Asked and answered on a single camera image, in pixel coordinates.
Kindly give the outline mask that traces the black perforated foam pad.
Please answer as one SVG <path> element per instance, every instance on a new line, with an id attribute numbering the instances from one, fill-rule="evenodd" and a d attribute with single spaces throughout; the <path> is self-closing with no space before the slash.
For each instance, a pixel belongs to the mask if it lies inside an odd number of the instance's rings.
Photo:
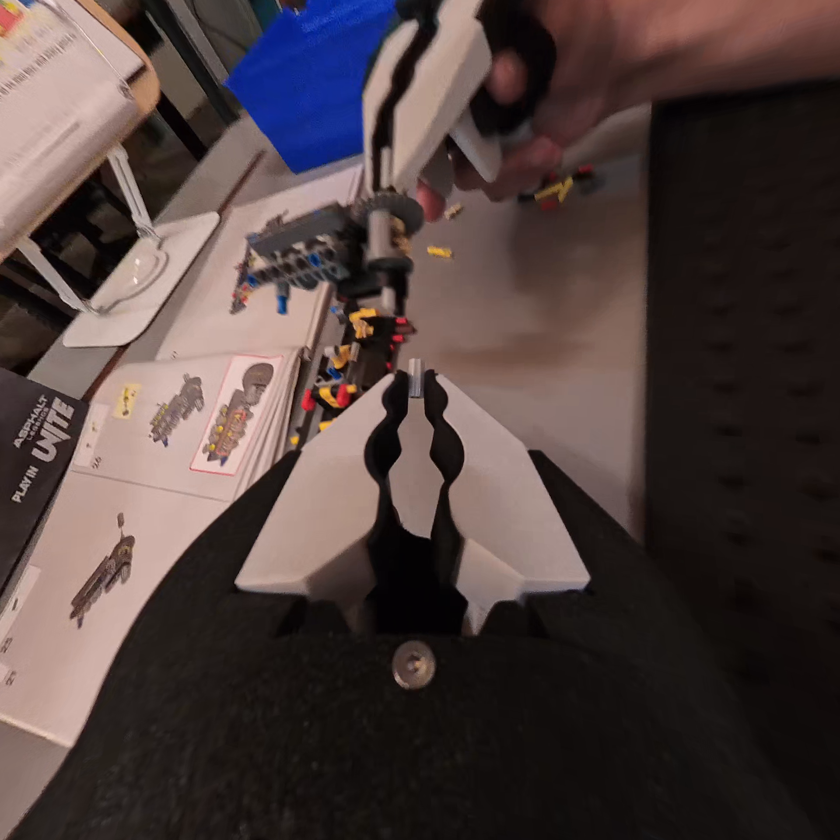
<path id="1" fill-rule="evenodd" d="M 647 194 L 647 551 L 838 838 L 838 81 L 656 106 Z"/>

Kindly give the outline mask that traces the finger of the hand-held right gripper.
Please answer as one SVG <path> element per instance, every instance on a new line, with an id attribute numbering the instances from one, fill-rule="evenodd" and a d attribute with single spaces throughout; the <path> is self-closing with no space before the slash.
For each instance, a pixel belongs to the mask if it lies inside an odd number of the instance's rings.
<path id="1" fill-rule="evenodd" d="M 416 18 L 430 27 L 430 43 L 417 62 L 413 81 L 395 112 L 392 185 L 405 193 L 425 180 L 449 193 L 453 175 L 446 162 L 452 140 L 486 181 L 492 181 L 492 134 L 480 132 L 471 103 L 492 66 L 484 2 L 397 2 L 396 19 Z"/>
<path id="2" fill-rule="evenodd" d="M 379 48 L 363 89 L 364 183 L 392 185 L 396 107 L 430 43 L 430 27 L 416 18 L 398 18 Z"/>

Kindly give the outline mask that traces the heap of small lego pieces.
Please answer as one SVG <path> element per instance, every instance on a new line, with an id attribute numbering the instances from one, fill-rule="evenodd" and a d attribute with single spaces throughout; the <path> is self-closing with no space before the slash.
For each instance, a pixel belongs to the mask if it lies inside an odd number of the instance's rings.
<path id="1" fill-rule="evenodd" d="M 603 188 L 605 177 L 591 164 L 582 164 L 561 174 L 550 171 L 530 192 L 517 195 L 517 203 L 536 206 L 542 212 L 559 209 L 570 196 L 590 196 Z"/>

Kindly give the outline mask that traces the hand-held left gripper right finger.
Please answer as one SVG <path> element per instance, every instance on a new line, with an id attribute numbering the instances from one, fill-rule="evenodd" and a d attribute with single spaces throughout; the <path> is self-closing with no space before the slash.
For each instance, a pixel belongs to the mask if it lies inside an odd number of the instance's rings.
<path id="1" fill-rule="evenodd" d="M 437 576 L 467 610 L 585 589 L 590 573 L 526 446 L 441 374 L 425 375 L 425 415 L 443 480 Z"/>

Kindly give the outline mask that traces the grey lego gear assembly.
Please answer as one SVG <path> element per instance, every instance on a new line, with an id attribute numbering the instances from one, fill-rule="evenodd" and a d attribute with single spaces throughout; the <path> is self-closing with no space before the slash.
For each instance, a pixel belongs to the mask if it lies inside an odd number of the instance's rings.
<path id="1" fill-rule="evenodd" d="M 386 316 L 401 317 L 413 272 L 411 240 L 424 221 L 419 203 L 394 191 L 274 217 L 246 237 L 229 311 L 245 310 L 251 295 L 268 286 L 286 315 L 292 290 L 332 287 L 343 301 L 374 299 Z"/>

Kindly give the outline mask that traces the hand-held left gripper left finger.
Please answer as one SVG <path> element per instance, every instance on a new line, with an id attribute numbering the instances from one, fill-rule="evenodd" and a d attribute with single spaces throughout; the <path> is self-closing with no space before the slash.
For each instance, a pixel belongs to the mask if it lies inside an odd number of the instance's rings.
<path id="1" fill-rule="evenodd" d="M 376 583 L 369 539 L 393 510 L 403 419 L 404 374 L 392 373 L 297 452 L 235 579 L 240 591 L 305 596 L 343 612 L 364 601 Z"/>

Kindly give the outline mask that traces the yellow car lego set box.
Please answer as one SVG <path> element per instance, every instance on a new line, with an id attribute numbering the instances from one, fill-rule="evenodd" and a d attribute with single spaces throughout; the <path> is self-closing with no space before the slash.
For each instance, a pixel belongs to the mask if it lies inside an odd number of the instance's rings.
<path id="1" fill-rule="evenodd" d="M 1 590 L 73 456 L 88 404 L 1 370 Z"/>

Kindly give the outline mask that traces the wooden document stand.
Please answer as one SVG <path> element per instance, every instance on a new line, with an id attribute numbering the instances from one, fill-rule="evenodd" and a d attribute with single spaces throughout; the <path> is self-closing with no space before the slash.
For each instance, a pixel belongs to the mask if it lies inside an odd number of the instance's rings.
<path id="1" fill-rule="evenodd" d="M 152 222 L 123 142 L 158 105 L 160 82 L 149 57 L 135 40 L 97 3 L 81 3 L 143 59 L 144 68 L 130 83 L 129 97 L 136 113 L 60 190 L 40 215 L 31 219 L 29 226 L 15 230 L 12 239 L 3 241 L 1 233 L 2 260 L 15 250 L 19 251 L 57 297 L 73 310 L 75 317 L 62 339 L 66 347 L 120 347 L 136 340 L 150 326 L 215 231 L 219 215 L 210 212 L 173 223 Z M 116 176 L 139 239 L 92 297 L 85 299 L 49 262 L 44 250 L 35 242 L 34 231 L 104 162 L 109 163 Z"/>

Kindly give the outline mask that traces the long lego chassis assembly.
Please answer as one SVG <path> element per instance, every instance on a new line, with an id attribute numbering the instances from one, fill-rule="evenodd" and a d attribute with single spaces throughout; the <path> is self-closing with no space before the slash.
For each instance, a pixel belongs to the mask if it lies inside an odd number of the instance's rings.
<path id="1" fill-rule="evenodd" d="M 339 301 L 319 335 L 299 406 L 290 419 L 287 448 L 299 450 L 325 430 L 382 378 L 394 373 L 403 346 L 416 334 L 405 316 L 357 301 Z"/>

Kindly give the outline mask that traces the blue plastic bin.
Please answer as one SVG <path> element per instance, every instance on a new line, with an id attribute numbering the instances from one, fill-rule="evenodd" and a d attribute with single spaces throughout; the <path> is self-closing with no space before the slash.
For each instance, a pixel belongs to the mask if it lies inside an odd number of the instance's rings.
<path id="1" fill-rule="evenodd" d="M 362 90 L 393 1 L 312 1 L 281 11 L 226 86 L 292 173 L 363 150 Z"/>

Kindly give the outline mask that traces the lego instruction booklet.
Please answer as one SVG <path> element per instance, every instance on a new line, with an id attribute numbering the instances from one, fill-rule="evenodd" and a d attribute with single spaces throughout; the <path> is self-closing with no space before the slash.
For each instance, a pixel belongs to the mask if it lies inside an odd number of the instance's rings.
<path id="1" fill-rule="evenodd" d="M 351 204 L 361 167 L 236 208 L 155 358 L 124 364 L 85 431 L 2 619 L 2 732 L 69 749 L 118 648 L 183 550 L 276 460 L 329 288 L 230 311 L 247 235 Z"/>

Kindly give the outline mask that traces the person's right hand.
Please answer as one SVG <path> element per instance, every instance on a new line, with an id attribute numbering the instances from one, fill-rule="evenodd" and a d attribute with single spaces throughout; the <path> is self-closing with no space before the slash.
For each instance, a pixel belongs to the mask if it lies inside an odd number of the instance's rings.
<path id="1" fill-rule="evenodd" d="M 560 166 L 564 152 L 612 113 L 620 82 L 644 53 L 642 43 L 655 2 L 526 2 L 553 38 L 557 59 L 547 96 L 532 117 L 532 137 L 502 155 L 497 178 L 488 182 L 458 151 L 452 152 L 455 185 L 500 201 L 538 184 Z"/>

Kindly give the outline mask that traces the printed instruction sheet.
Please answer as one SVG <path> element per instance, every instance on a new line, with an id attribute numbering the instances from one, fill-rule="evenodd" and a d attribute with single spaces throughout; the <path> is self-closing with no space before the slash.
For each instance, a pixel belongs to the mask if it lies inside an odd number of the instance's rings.
<path id="1" fill-rule="evenodd" d="M 4 241 L 131 120 L 144 60 L 81 2 L 2 2 L 1 15 Z"/>

